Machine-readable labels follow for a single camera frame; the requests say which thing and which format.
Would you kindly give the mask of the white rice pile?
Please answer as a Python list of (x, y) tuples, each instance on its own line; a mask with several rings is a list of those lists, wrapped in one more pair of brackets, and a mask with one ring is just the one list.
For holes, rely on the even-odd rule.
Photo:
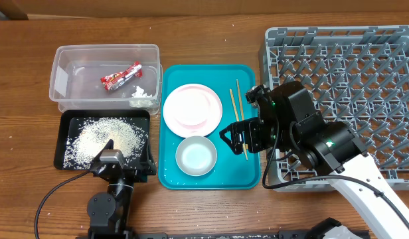
[(145, 118), (72, 118), (63, 141), (62, 168), (89, 169), (93, 159), (112, 140), (129, 165), (139, 159), (149, 133)]

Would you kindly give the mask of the grey small bowl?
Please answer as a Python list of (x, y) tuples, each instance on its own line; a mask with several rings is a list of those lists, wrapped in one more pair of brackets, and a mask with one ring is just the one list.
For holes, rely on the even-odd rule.
[(200, 177), (209, 173), (217, 162), (217, 150), (207, 137), (191, 136), (180, 142), (175, 153), (178, 168), (187, 175)]

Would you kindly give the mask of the wooden chopstick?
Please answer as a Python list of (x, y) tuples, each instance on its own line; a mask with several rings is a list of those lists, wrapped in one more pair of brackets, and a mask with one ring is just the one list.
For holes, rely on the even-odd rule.
[(240, 115), (242, 120), (244, 119), (244, 110), (243, 110), (243, 105), (242, 105), (242, 95), (241, 95), (241, 91), (240, 91), (240, 83), (239, 80), (236, 79), (236, 85), (237, 85), (237, 92), (238, 92), (238, 100), (239, 100), (239, 105), (240, 105)]
[[(233, 94), (233, 91), (232, 91), (231, 88), (229, 89), (229, 92), (230, 92), (230, 97), (231, 97), (231, 101), (232, 101), (232, 105), (233, 105), (233, 110), (234, 110), (234, 114), (235, 114), (235, 117), (236, 117), (236, 121), (239, 122), (240, 120), (239, 120), (239, 117), (238, 117), (238, 112), (237, 112), (237, 108), (236, 108), (236, 102), (235, 102), (234, 94)], [(248, 161), (248, 154), (247, 154), (246, 147), (245, 147), (245, 144), (244, 144), (244, 143), (242, 144), (242, 149), (243, 149), (244, 156), (245, 156), (246, 160)]]

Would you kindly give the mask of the white tissue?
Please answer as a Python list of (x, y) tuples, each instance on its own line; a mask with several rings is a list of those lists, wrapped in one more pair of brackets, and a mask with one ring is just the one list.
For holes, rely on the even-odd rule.
[(153, 102), (149, 99), (152, 95), (145, 92), (140, 86), (136, 86), (135, 92), (131, 95), (129, 105), (133, 108), (147, 108), (153, 105)]

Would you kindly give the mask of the pink plate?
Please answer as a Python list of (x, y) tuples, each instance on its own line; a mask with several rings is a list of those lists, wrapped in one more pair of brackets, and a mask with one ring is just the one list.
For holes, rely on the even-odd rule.
[(163, 104), (166, 126), (183, 138), (208, 136), (219, 125), (223, 114), (218, 95), (202, 84), (185, 84), (174, 89)]

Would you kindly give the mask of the red snack wrapper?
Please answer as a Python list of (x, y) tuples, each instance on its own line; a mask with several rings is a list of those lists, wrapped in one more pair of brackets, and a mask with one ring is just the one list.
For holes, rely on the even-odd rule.
[(141, 78), (142, 64), (140, 62), (134, 62), (127, 70), (116, 72), (100, 78), (104, 89), (107, 91), (117, 90), (131, 78)]

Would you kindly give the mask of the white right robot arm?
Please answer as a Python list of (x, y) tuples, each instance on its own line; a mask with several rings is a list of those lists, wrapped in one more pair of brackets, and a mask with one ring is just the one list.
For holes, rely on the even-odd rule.
[(258, 116), (237, 121), (220, 131), (220, 138), (239, 155), (270, 149), (292, 155), (317, 171), (354, 207), (378, 238), (409, 238), (409, 208), (378, 170), (359, 136), (341, 121), (325, 122), (307, 89), (297, 81), (273, 90), (260, 85), (246, 93), (257, 104)]

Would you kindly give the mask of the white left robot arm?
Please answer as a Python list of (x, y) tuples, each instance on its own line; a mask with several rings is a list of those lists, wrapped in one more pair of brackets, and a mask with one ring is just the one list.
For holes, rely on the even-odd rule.
[(134, 184), (146, 183), (148, 176), (157, 174), (149, 141), (133, 163), (133, 166), (125, 166), (126, 158), (119, 149), (114, 149), (113, 140), (109, 140), (93, 159), (91, 173), (107, 181), (108, 187), (106, 192), (97, 193), (88, 201), (90, 226), (87, 239), (139, 237), (127, 226), (127, 220)]

